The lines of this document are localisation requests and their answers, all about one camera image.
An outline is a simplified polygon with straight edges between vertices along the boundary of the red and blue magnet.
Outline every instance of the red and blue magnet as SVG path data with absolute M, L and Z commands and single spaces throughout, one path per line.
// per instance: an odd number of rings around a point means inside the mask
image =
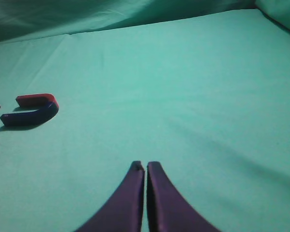
M 33 112 L 3 114 L 0 119 L 6 127 L 34 126 L 47 122 L 59 111 L 59 105 L 52 94 L 31 94 L 18 96 L 20 107 L 40 107 Z

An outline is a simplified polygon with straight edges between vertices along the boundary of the horseshoe magnet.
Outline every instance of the horseshoe magnet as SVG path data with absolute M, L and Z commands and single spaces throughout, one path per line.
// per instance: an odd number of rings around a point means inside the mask
M 34 126 L 47 122 L 59 111 L 59 105 L 52 94 L 31 94 L 18 96 L 20 107 L 40 107 L 33 112 L 3 114 L 0 119 L 6 127 Z

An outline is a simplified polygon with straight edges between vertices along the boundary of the teal fabric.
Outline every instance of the teal fabric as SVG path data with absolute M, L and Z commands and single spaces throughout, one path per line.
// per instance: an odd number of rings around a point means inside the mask
M 255 0 L 0 0 L 0 41 L 135 26 L 232 9 Z
M 0 121 L 0 232 L 75 230 L 134 160 L 222 232 L 290 232 L 290 33 L 259 10 L 0 44 L 0 115 L 47 92 Z
M 290 29 L 290 0 L 257 0 L 256 4 L 267 15 Z

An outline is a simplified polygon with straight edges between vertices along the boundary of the teal sheet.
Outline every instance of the teal sheet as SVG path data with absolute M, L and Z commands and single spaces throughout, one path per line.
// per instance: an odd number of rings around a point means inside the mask
M 255 0 L 0 0 L 0 41 L 129 27 L 252 8 Z
M 133 160 L 223 232 L 290 232 L 290 33 L 259 10 L 0 44 L 0 115 L 46 92 L 49 122 L 0 121 L 0 232 L 75 230 Z

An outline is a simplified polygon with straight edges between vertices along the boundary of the u-shaped magnet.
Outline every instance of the u-shaped magnet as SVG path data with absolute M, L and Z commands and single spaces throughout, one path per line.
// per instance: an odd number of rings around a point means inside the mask
M 33 112 L 3 114 L 0 119 L 6 127 L 34 126 L 47 122 L 59 111 L 59 105 L 52 94 L 31 94 L 18 96 L 20 107 L 41 107 Z

